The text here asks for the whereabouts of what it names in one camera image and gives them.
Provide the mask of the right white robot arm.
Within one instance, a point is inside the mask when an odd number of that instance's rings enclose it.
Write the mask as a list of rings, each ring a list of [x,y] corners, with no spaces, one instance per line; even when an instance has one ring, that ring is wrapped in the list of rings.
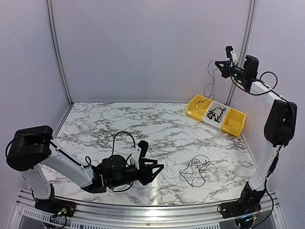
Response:
[[[264,137],[270,144],[260,159],[259,165],[250,180],[246,182],[240,197],[235,201],[220,204],[220,213],[225,217],[249,214],[260,207],[260,201],[267,193],[267,182],[273,174],[282,147],[286,147],[295,134],[297,105],[286,100],[262,80],[269,72],[258,76],[259,61],[247,55],[243,67],[239,67],[232,54],[227,61],[216,61],[215,66],[223,78],[229,78],[243,92],[252,96],[263,97],[271,109],[264,125]]]

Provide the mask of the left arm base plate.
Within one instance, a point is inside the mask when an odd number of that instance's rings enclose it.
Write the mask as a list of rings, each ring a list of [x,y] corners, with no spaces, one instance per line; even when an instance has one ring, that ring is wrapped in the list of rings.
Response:
[[[65,209],[65,212],[61,212],[61,215],[65,215],[67,217],[73,217],[75,209],[76,209],[76,203],[72,201],[66,201],[66,200],[56,200],[54,205],[50,204],[38,204],[36,203],[34,206],[36,209],[51,213],[53,215],[57,215],[61,210]]]

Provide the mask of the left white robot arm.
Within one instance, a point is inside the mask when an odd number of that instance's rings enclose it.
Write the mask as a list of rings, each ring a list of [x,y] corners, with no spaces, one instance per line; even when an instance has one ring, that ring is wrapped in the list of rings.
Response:
[[[54,187],[47,181],[41,165],[52,168],[93,194],[105,193],[108,189],[115,192],[117,187],[132,186],[135,181],[146,186],[164,168],[157,160],[145,157],[149,145],[143,140],[133,145],[127,158],[111,154],[97,166],[92,165],[89,157],[82,163],[60,146],[52,132],[48,125],[20,129],[5,148],[8,166],[19,171],[27,181],[38,209],[57,212],[60,207],[71,205],[55,197]]]

